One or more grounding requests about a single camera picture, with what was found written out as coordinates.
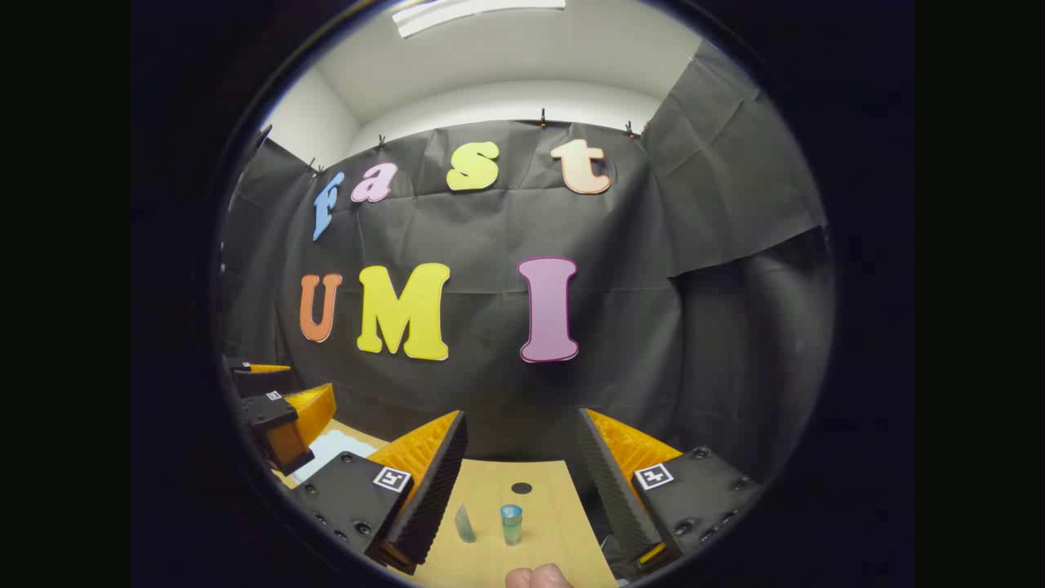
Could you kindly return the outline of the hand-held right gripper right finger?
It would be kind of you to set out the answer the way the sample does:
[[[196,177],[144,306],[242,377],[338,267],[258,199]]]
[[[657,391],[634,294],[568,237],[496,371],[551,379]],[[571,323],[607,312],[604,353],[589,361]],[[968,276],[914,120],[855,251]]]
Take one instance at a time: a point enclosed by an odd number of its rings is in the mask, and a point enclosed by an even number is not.
[[[705,444],[682,451],[603,413],[578,414],[579,448],[627,577],[709,550],[763,491]]]

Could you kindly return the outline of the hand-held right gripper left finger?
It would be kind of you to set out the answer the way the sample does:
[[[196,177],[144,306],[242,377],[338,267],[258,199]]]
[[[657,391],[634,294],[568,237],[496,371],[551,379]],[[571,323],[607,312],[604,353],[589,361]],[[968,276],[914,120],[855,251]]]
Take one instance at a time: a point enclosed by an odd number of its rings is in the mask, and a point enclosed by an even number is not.
[[[467,443],[465,413],[449,411],[369,457],[340,452],[291,498],[340,550],[411,577],[428,558]]]

